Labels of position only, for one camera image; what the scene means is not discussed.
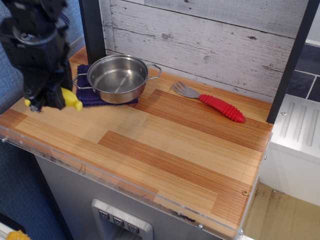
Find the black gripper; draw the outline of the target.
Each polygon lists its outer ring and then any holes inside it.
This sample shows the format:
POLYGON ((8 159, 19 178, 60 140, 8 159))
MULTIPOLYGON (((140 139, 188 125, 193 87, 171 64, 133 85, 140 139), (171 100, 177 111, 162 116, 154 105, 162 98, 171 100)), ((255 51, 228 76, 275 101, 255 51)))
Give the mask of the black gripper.
POLYGON ((45 91, 47 107, 66 106, 62 88, 72 89, 66 29, 53 24, 39 35, 19 30, 13 18, 0 24, 0 43, 11 65, 23 75, 23 94, 32 112, 42 112, 45 91))

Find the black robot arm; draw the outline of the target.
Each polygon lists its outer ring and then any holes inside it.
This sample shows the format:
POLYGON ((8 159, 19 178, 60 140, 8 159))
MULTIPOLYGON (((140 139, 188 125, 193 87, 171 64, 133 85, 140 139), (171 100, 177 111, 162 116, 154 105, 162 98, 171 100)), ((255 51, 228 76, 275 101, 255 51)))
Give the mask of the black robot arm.
POLYGON ((0 43, 23 75, 23 96, 31 111, 63 109, 63 89, 72 90, 66 42, 65 0, 4 0, 11 16, 0 24, 0 43))

